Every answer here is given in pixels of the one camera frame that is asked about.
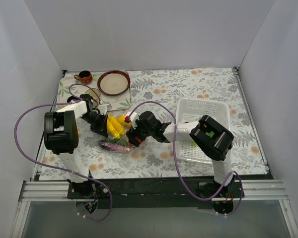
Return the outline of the green fake bell pepper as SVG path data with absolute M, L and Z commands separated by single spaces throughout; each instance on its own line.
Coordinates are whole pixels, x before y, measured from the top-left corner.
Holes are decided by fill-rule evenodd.
M 206 132 L 206 135 L 209 136 L 210 138 L 212 138 L 214 136 L 214 132 L 211 131 L 211 132 Z

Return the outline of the yellow fake banana bunch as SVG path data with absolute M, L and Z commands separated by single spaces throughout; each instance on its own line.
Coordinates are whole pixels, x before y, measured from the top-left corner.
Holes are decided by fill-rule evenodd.
M 121 137 L 125 135 L 125 128 L 111 115 L 108 115 L 107 131 L 110 132 L 115 139 L 121 139 Z

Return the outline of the small green fake cucumber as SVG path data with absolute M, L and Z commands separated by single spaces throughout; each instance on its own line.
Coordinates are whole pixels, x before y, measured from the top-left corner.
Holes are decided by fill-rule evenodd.
M 109 139 L 109 142 L 118 144 L 121 146 L 128 146 L 128 141 L 126 141 L 125 139 Z

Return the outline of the clear zip top bag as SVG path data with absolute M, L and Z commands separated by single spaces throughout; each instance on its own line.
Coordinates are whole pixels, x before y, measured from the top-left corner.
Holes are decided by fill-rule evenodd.
M 132 129 L 132 123 L 130 121 L 126 122 L 124 115 L 114 117 L 107 114 L 107 136 L 98 140 L 98 146 L 102 150 L 112 153 L 130 152 L 136 148 L 136 146 L 129 142 L 127 137 L 127 131 L 129 131 L 129 129 Z

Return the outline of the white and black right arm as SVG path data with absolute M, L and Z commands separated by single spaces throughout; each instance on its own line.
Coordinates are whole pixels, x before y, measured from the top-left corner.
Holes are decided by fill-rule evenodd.
M 229 153 L 232 149 L 233 134 L 208 115 L 199 120 L 187 123 L 165 122 L 161 123 L 152 112 L 146 111 L 140 115 L 128 112 L 125 122 L 132 127 L 126 132 L 129 142 L 135 146 L 152 137 L 160 143 L 172 143 L 173 156 L 179 179 L 187 192 L 199 201 L 209 201 L 217 195 L 226 197 L 233 191 L 231 181 L 233 171 Z M 215 192 L 207 198 L 195 195 L 183 180 L 177 164 L 176 142 L 193 141 L 212 160 L 214 169 Z

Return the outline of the dark purple fake eggplant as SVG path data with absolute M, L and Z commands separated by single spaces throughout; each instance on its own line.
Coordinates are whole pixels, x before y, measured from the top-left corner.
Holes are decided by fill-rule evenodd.
M 114 153 L 127 153 L 131 150 L 128 146 L 123 146 L 107 140 L 99 140 L 97 144 L 101 149 Z

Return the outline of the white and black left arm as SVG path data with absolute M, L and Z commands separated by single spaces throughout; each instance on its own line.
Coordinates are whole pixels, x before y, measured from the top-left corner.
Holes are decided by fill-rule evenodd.
M 82 101 L 75 103 L 74 96 L 68 98 L 71 103 L 66 107 L 46 112 L 44 115 L 44 144 L 48 150 L 57 155 L 64 163 L 66 169 L 73 171 L 69 183 L 75 193 L 84 198 L 91 198 L 96 194 L 96 187 L 92 181 L 82 178 L 77 173 L 91 177 L 90 170 L 84 165 L 76 150 L 79 143 L 76 120 L 83 119 L 90 124 L 90 130 L 101 136 L 107 137 L 107 107 L 95 109 L 95 99 L 89 94 L 80 96 Z

